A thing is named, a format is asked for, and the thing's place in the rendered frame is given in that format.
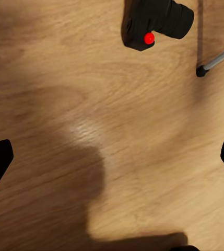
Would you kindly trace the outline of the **digital camera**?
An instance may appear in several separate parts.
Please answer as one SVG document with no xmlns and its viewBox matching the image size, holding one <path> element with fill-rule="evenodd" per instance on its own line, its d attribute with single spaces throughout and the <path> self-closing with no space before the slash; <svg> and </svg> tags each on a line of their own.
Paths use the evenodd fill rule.
<svg viewBox="0 0 224 251">
<path fill-rule="evenodd" d="M 174 0 L 133 0 L 124 44 L 144 51 L 154 46 L 155 30 L 170 38 L 183 39 L 194 21 L 194 11 Z"/>
</svg>

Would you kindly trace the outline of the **camera tripod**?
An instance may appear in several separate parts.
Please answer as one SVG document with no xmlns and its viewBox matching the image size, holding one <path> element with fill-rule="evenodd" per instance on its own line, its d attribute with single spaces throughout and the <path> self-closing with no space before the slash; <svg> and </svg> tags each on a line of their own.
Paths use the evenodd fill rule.
<svg viewBox="0 0 224 251">
<path fill-rule="evenodd" d="M 217 64 L 219 64 L 220 62 L 222 62 L 224 60 L 224 53 L 222 53 L 221 55 L 217 56 L 216 58 L 214 58 L 213 60 L 211 60 L 209 63 L 207 63 L 206 65 L 202 65 L 200 66 L 198 69 L 196 69 L 196 75 L 198 77 L 204 77 L 205 74 L 207 72 L 209 72 L 209 70 L 216 66 Z"/>
</svg>

